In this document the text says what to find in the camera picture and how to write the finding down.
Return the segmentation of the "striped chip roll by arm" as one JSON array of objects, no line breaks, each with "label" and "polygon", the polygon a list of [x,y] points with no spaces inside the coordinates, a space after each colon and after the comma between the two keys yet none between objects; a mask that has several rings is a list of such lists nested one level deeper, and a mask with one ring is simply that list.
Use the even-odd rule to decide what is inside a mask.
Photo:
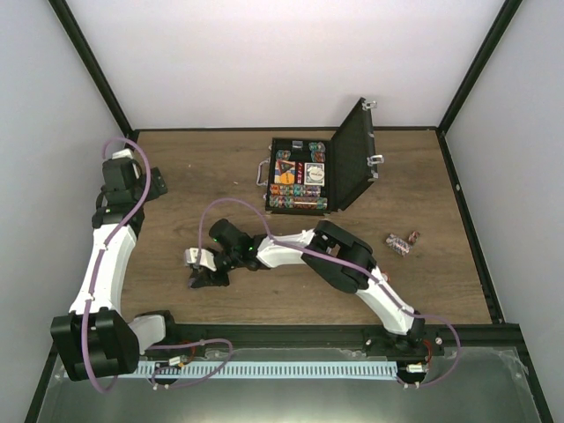
[{"label": "striped chip roll by arm", "polygon": [[385,240],[386,245],[400,256],[406,256],[411,252],[411,244],[395,234],[389,234]]}]

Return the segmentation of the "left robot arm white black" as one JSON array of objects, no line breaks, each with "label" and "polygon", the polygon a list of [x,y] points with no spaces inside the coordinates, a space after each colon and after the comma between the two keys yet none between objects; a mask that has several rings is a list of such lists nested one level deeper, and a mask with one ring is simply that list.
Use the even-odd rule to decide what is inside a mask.
[{"label": "left robot arm white black", "polygon": [[167,193],[158,168],[124,148],[102,164],[104,183],[92,217],[93,250],[83,283],[66,315],[53,318],[50,334],[69,379],[127,375],[152,348],[173,354],[180,334],[167,311],[143,313],[126,322],[121,297],[127,265],[145,219],[143,205]]}]

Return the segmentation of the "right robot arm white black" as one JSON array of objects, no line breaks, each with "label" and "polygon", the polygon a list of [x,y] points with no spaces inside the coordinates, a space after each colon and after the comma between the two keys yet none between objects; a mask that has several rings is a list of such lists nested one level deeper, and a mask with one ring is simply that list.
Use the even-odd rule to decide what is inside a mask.
[{"label": "right robot arm white black", "polygon": [[191,269],[190,287],[228,286],[229,272],[236,269],[267,271],[306,265],[336,290],[359,297],[380,319],[398,353],[410,355],[422,346],[425,318],[391,288],[372,248],[342,227],[321,220],[298,234],[251,236],[220,219],[209,236],[217,249],[184,251],[184,263]]}]

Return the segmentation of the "black poker set case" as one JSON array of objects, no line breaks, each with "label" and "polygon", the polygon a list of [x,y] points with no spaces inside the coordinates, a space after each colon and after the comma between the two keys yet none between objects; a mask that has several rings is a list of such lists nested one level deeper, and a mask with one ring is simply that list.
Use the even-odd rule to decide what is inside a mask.
[{"label": "black poker set case", "polygon": [[[378,166],[384,157],[376,151],[372,111],[377,102],[359,98],[347,117],[329,139],[275,137],[271,140],[270,157],[258,167],[256,184],[265,187],[265,210],[280,214],[323,215],[341,212],[361,196],[378,177]],[[325,143],[325,184],[320,186],[328,200],[326,210],[281,209],[269,206],[269,188],[274,182],[277,160],[312,163],[308,144]]]}]

